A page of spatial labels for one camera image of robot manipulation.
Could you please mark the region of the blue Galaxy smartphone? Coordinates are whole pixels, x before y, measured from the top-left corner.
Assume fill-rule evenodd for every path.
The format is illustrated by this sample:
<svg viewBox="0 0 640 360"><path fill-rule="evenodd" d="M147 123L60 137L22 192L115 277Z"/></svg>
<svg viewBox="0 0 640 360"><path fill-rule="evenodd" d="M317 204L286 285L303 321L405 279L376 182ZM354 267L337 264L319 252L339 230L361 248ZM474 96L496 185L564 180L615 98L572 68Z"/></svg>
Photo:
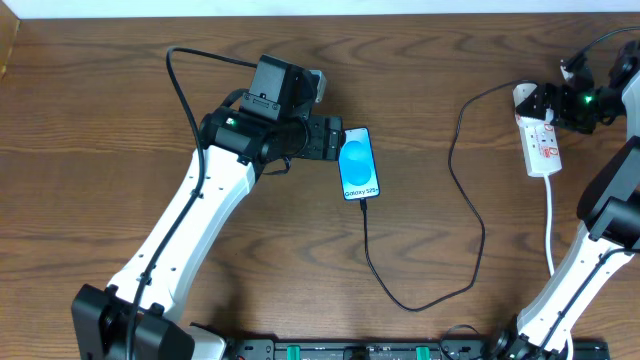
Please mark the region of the blue Galaxy smartphone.
<svg viewBox="0 0 640 360"><path fill-rule="evenodd" d="M346 201L374 198L380 195L380 185L369 129L345 131L345 143L339 154L342 194Z"/></svg>

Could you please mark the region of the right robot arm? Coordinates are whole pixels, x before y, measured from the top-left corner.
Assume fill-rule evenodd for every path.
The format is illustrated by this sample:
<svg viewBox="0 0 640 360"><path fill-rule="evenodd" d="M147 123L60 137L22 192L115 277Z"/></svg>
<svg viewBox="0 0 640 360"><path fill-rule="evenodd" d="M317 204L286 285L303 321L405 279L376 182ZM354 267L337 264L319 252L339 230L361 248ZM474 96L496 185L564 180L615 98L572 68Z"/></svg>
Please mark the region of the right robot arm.
<svg viewBox="0 0 640 360"><path fill-rule="evenodd" d="M519 85L515 115L522 129L536 125L590 135L623 116L626 142L589 183L577 205L580 221L568 253L489 359L564 359L568 336L606 281L639 252L639 43L618 52L609 83L596 87L585 51L562 61L560 86Z"/></svg>

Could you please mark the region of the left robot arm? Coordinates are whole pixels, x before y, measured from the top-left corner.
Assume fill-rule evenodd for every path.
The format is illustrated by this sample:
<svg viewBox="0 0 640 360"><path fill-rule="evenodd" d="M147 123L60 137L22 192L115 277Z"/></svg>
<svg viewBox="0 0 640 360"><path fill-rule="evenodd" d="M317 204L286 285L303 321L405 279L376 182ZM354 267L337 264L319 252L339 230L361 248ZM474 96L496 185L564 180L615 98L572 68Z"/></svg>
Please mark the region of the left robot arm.
<svg viewBox="0 0 640 360"><path fill-rule="evenodd" d="M270 55L252 64L250 87L231 92L197 122L187 173L135 255L71 305L83 359L221 359L227 342L203 325L179 325L193 281L220 230L273 161L335 161L338 116L315 115L326 77Z"/></svg>

